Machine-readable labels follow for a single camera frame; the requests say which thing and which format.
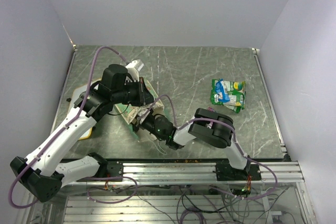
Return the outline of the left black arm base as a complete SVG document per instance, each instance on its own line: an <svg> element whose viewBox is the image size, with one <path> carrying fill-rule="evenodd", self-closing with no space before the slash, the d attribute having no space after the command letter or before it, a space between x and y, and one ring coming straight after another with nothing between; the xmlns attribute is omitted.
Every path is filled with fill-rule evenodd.
<svg viewBox="0 0 336 224"><path fill-rule="evenodd" d="M87 182L87 181L113 181L113 182L121 182L123 180L123 170L124 166L119 161L107 161L107 164L104 166L100 166L95 175L91 177L84 177L79 182Z"/></svg>

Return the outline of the blue snack packet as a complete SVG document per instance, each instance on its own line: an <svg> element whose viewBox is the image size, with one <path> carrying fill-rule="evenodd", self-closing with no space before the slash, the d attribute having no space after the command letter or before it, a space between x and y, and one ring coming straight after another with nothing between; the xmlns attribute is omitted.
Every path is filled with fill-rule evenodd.
<svg viewBox="0 0 336 224"><path fill-rule="evenodd" d="M227 103L230 101L230 97L228 95L226 84L223 79L219 79L215 83L215 102Z"/></svg>

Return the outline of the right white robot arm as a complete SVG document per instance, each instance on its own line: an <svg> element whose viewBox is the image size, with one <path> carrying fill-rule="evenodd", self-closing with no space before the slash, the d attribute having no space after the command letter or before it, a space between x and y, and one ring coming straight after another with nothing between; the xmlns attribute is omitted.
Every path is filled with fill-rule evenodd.
<svg viewBox="0 0 336 224"><path fill-rule="evenodd" d="M167 117L151 110L145 119L138 116L131 125L134 132L146 130L173 150L183 148L197 138L224 150L236 179L244 179L250 173L249 156L236 140L233 119L226 115L199 108L190 121L176 127Z"/></svg>

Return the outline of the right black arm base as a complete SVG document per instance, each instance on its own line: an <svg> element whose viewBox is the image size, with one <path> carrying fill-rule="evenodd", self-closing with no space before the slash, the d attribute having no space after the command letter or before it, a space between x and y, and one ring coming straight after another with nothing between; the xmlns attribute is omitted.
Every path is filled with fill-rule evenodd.
<svg viewBox="0 0 336 224"><path fill-rule="evenodd" d="M213 173L217 181L252 181L261 180L260 168L257 164L247 162L244 169L235 169L228 162L221 162L215 165Z"/></svg>

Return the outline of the green paper bag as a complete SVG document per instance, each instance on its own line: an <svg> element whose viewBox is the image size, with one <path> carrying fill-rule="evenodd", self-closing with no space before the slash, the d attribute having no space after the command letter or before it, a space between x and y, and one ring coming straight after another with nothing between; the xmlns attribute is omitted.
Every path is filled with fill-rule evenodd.
<svg viewBox="0 0 336 224"><path fill-rule="evenodd" d="M149 116L152 113L164 113L164 104L160 99L158 99L159 96L150 84L149 80L144 78L143 81L145 87L152 96L152 100L157 100L156 102L152 102L140 107L124 104L117 104L114 106L117 115L121 115L128 125L132 125L134 127L140 126L140 124L143 123L145 119L149 119Z"/></svg>

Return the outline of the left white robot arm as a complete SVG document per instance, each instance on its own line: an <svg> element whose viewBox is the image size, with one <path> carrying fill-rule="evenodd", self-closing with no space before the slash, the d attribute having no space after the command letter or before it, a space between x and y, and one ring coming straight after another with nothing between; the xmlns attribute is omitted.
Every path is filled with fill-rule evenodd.
<svg viewBox="0 0 336 224"><path fill-rule="evenodd" d="M142 107L154 102L143 77L142 63L111 64L99 81L89 81L85 92L74 102L63 122L26 157L16 156L10 167L16 178L11 185L23 185L40 202L51 200L67 184L82 178L102 180L107 175L106 160L88 154L65 166L60 164L73 145L94 127L116 104Z"/></svg>

